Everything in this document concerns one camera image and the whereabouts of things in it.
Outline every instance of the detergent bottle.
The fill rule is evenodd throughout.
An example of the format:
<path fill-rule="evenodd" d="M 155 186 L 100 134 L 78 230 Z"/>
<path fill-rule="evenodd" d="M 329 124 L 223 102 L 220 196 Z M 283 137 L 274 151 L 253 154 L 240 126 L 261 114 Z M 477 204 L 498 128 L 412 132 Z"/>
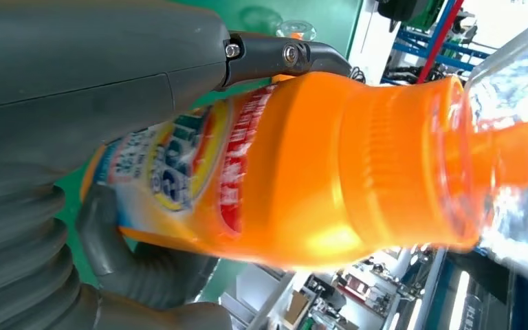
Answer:
<path fill-rule="evenodd" d="M 369 87 L 310 73 L 110 143 L 83 193 L 113 187 L 135 240 L 283 268 L 469 248 L 493 189 L 528 185 L 528 122 L 471 122 L 457 78 Z"/>

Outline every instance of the green panel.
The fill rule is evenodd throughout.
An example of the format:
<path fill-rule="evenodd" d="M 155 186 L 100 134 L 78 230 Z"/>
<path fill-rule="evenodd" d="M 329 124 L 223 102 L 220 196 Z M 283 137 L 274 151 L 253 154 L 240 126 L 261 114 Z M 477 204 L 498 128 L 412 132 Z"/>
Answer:
<path fill-rule="evenodd" d="M 80 212 L 80 207 L 82 205 L 80 202 L 80 186 L 85 171 L 86 166 L 82 166 L 77 171 L 56 183 L 65 192 L 65 207 L 57 217 L 66 223 L 68 231 L 67 244 L 71 248 L 71 253 L 74 257 L 74 265 L 76 265 L 76 268 L 80 272 L 82 282 L 98 286 L 98 280 L 96 280 L 96 277 L 90 268 L 90 264 L 88 263 L 88 259 L 86 259 L 86 256 L 84 255 L 82 245 L 78 240 L 78 233 L 75 226 L 76 217 L 78 216 L 78 212 Z"/>
<path fill-rule="evenodd" d="M 333 46 L 344 56 L 355 31 L 362 0 L 175 0 L 217 12 L 230 30 L 273 34 L 282 21 L 311 23 L 316 41 Z"/>
<path fill-rule="evenodd" d="M 246 82 L 242 83 L 240 85 L 233 86 L 229 88 L 227 91 L 222 92 L 212 92 L 207 93 L 206 95 L 200 97 L 195 104 L 194 107 L 200 107 L 201 105 L 209 105 L 210 103 L 213 103 L 215 100 L 219 100 L 222 98 L 228 98 L 234 94 L 244 93 L 246 91 L 252 91 L 254 89 L 258 89 L 260 87 L 264 87 L 270 85 L 270 79 L 261 79 L 261 80 L 255 80 L 252 82 Z"/>
<path fill-rule="evenodd" d="M 213 277 L 199 296 L 199 301 L 217 302 L 217 299 L 223 294 L 226 288 L 235 281 L 238 274 L 240 274 L 247 265 L 247 263 L 221 259 Z"/>
<path fill-rule="evenodd" d="M 436 21 L 443 4 L 444 0 L 429 0 L 426 9 L 404 25 L 420 30 L 429 30 Z"/>

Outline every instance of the red cable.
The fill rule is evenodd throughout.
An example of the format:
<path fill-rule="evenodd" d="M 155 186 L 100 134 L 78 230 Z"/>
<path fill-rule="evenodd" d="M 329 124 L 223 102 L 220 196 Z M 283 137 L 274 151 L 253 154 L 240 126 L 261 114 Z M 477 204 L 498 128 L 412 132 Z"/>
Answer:
<path fill-rule="evenodd" d="M 459 10 L 461 9 L 463 2 L 464 0 L 456 0 L 454 5 L 452 5 L 452 8 L 450 8 L 448 18 L 446 19 L 446 21 L 444 21 L 438 38 L 434 40 L 434 47 L 432 47 L 432 51 L 430 51 L 428 58 L 426 59 L 426 64 L 424 64 L 424 67 L 420 72 L 420 76 L 418 77 L 418 81 L 416 82 L 417 84 L 421 84 L 426 80 L 426 76 L 428 75 L 428 72 L 430 72 L 430 69 L 432 69 L 434 61 L 436 60 L 436 56 L 438 55 L 438 52 L 440 52 L 440 48 L 444 43 L 444 39 L 446 39 L 446 34 L 448 34 L 448 30 L 450 30 L 450 27 L 452 27 L 452 24 L 454 23 L 454 18 L 459 14 Z"/>

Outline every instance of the screw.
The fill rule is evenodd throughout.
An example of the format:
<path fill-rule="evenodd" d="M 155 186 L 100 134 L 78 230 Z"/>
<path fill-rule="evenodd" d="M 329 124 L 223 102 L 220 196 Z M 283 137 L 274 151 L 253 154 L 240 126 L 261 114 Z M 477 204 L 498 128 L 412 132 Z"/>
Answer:
<path fill-rule="evenodd" d="M 289 65 L 294 65 L 296 63 L 296 60 L 298 59 L 298 52 L 296 51 L 296 47 L 293 45 L 286 45 L 283 50 L 283 56 L 284 60 Z"/>
<path fill-rule="evenodd" d="M 225 47 L 225 57 L 227 58 L 234 58 L 240 54 L 240 46 L 231 43 Z"/>

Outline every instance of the gray plastic arm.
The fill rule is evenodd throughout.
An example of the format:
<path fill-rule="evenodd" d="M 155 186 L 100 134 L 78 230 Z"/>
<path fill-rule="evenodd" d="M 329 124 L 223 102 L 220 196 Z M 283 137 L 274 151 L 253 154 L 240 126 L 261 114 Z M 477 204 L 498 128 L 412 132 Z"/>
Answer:
<path fill-rule="evenodd" d="M 132 253 L 116 228 L 116 210 L 114 191 L 94 184 L 76 222 L 100 286 L 157 309 L 199 294 L 219 259 L 145 243 Z"/>
<path fill-rule="evenodd" d="M 229 38 L 164 0 L 0 0 L 0 195 L 188 110 L 221 86 Z"/>

